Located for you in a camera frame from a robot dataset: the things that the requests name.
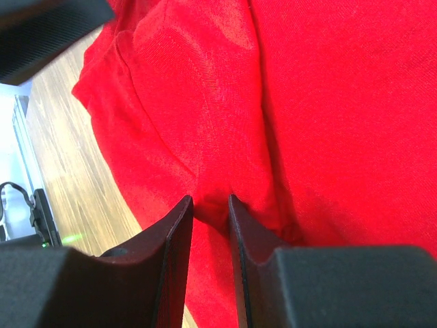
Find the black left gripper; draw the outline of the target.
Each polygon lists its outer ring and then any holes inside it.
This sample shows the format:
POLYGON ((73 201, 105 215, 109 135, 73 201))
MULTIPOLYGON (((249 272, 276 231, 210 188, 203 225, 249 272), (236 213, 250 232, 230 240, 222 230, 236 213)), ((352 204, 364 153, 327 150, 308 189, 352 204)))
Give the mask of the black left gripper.
POLYGON ((114 17, 107 1, 2 1, 1 82, 24 83, 114 17))

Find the red t-shirt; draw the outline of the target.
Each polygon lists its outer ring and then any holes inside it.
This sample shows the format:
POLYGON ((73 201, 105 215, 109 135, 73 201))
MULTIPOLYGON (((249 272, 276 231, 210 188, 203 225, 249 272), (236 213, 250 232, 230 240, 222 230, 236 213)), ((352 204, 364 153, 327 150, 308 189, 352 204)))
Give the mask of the red t-shirt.
POLYGON ((146 228, 195 205, 186 304, 238 324, 228 198, 296 246, 436 253, 435 1, 112 1, 73 95, 146 228))

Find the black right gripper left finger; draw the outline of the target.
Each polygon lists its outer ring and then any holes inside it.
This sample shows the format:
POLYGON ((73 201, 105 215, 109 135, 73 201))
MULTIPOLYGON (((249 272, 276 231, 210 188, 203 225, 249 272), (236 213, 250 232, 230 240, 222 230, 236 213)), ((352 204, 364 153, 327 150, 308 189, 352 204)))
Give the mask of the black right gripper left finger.
POLYGON ((193 200, 100 256, 71 247, 1 248, 2 327, 180 327, 193 200))

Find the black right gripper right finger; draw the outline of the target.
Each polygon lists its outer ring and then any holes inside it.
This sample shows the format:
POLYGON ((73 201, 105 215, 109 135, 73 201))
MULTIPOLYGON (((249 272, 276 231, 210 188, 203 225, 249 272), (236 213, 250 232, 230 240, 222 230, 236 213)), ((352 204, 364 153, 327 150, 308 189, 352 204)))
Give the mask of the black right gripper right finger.
POLYGON ((240 327, 435 327, 436 261, 423 249, 293 247, 229 198, 240 327))

